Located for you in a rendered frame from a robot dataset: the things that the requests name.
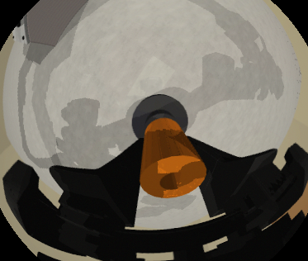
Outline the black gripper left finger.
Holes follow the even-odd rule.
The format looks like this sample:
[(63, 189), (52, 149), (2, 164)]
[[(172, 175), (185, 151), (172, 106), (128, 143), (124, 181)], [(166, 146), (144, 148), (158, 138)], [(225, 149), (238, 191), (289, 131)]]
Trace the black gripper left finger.
[(135, 226), (138, 197), (140, 196), (140, 166), (145, 138), (131, 144), (120, 156), (114, 157), (99, 169), (54, 166), (50, 175), (61, 190), (101, 198), (125, 223)]

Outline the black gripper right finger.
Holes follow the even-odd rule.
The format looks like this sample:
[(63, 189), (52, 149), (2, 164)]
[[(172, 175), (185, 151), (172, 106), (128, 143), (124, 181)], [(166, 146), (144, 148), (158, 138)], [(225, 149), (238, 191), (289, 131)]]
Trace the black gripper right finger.
[(188, 136), (187, 139), (190, 140), (206, 167), (204, 181), (198, 187), (209, 217), (225, 213), (225, 205), (243, 187), (246, 178), (266, 164), (273, 163), (277, 156), (277, 149), (274, 148), (247, 157), (237, 157), (196, 138)]

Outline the orange knob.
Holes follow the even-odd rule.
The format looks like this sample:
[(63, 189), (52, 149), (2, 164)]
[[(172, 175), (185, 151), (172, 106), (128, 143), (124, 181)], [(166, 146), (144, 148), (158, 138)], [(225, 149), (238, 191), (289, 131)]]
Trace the orange knob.
[(182, 197), (204, 181), (206, 167), (176, 121), (157, 118), (146, 128), (140, 186), (154, 197)]

